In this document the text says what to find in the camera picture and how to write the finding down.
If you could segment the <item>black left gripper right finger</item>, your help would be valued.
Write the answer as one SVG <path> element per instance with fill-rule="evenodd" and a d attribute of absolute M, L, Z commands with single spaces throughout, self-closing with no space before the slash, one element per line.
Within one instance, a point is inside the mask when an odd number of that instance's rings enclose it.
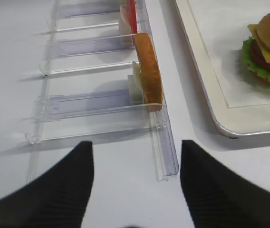
<path fill-rule="evenodd" d="M 270 192 L 182 141 L 180 181 L 197 228 L 270 228 Z"/>

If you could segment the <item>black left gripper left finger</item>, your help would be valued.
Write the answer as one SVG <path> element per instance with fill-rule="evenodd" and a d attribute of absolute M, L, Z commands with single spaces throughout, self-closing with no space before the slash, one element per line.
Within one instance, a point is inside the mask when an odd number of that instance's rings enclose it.
<path fill-rule="evenodd" d="M 80 142 L 51 169 L 0 199 L 0 228 L 79 228 L 94 180 L 92 142 Z"/>

